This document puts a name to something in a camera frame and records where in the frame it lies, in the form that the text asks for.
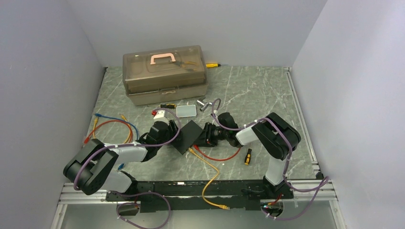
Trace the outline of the black network switch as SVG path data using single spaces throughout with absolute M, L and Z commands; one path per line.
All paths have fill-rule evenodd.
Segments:
M 194 142 L 199 138 L 203 129 L 193 120 L 189 121 L 180 129 L 179 135 L 171 143 L 171 145 L 182 155 L 194 145 Z

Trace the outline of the small white switch box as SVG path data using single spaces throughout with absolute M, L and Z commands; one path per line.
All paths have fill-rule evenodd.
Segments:
M 178 118 L 195 117 L 197 115 L 196 105 L 180 105 L 176 107 Z

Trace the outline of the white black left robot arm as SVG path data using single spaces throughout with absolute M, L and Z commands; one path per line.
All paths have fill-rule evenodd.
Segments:
M 104 189 L 118 192 L 124 200 L 132 200 L 138 189 L 136 179 L 114 167 L 128 162 L 147 162 L 162 146 L 180 138 L 180 126 L 170 120 L 168 123 L 156 121 L 140 140 L 131 143 L 114 145 L 91 139 L 67 163 L 63 175 L 73 182 L 75 190 L 86 195 Z

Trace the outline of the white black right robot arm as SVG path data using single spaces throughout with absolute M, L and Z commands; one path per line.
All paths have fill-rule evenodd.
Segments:
M 259 141 L 270 154 L 264 176 L 263 192 L 275 198 L 285 185 L 287 161 L 301 141 L 298 131 L 276 113 L 270 113 L 263 120 L 254 121 L 248 127 L 240 128 L 229 112 L 220 114 L 215 121 L 218 125 L 206 123 L 194 145 L 215 147 L 218 141 L 226 140 L 231 146 L 241 148 Z

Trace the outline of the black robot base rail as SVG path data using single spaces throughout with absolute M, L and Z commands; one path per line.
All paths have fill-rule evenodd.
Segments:
M 128 192 L 109 191 L 107 201 L 140 204 L 141 213 L 166 210 L 218 209 L 220 205 L 245 210 L 260 210 L 267 201 L 292 199 L 293 192 L 284 185 L 276 193 L 265 190 L 264 179 L 137 181 Z

